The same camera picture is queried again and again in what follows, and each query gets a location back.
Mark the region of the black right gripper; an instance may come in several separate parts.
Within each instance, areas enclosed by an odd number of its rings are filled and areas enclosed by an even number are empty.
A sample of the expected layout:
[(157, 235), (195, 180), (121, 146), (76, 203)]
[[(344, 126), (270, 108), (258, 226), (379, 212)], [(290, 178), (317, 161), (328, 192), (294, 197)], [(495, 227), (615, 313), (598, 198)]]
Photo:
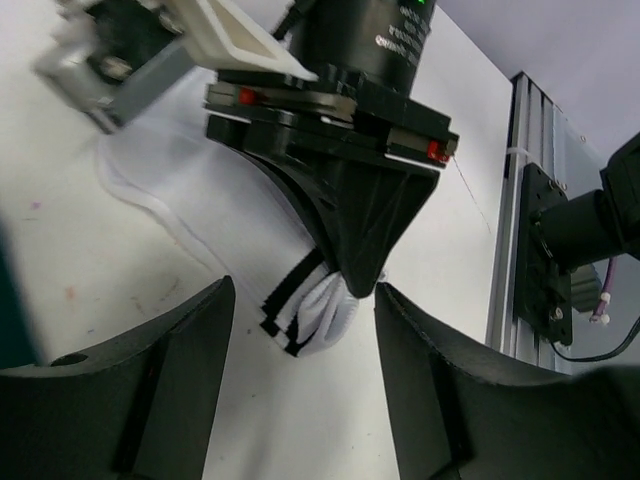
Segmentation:
[[(321, 67), (317, 80), (221, 70), (208, 86), (212, 113), (300, 126), (325, 136), (353, 134), (358, 146), (443, 169), (459, 135), (451, 119), (365, 73)], [(400, 237), (434, 193), (440, 173), (394, 160), (373, 162), (306, 152), (247, 160), (285, 195), (332, 271), (357, 298), (369, 296)]]

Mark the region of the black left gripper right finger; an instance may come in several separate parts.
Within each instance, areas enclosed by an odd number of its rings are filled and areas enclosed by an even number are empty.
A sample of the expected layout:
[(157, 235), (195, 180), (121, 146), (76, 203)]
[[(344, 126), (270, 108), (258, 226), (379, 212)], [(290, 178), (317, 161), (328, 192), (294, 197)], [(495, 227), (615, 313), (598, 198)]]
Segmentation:
[(375, 291), (375, 324), (404, 479), (635, 479), (639, 371), (566, 375), (503, 355)]

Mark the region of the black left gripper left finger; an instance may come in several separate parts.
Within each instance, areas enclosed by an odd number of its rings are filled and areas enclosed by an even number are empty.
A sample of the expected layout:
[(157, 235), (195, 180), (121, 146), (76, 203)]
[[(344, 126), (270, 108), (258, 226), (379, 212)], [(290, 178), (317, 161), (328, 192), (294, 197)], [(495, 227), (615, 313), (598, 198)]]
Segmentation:
[(5, 479), (199, 479), (233, 324), (222, 278), (46, 366), (1, 373)]

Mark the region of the white sock black stripes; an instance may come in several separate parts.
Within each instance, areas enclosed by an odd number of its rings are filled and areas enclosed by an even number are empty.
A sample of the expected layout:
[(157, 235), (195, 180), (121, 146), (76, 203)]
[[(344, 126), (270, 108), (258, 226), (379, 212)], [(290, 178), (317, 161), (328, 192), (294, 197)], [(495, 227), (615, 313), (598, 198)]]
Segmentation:
[(360, 302), (275, 184), (206, 138), (203, 103), (212, 82), (185, 78), (132, 123), (101, 137), (101, 182), (149, 211), (208, 269), (224, 267), (282, 350), (293, 357), (327, 350), (349, 330)]

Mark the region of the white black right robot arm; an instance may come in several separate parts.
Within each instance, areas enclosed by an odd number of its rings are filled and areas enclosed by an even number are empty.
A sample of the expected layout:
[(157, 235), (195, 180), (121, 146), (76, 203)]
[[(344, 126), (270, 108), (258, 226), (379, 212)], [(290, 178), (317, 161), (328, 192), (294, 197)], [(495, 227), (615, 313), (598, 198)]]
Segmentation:
[(276, 28), (314, 74), (224, 69), (207, 137), (265, 173), (350, 292), (368, 296), (459, 138), (410, 91), (431, 1), (297, 1)]

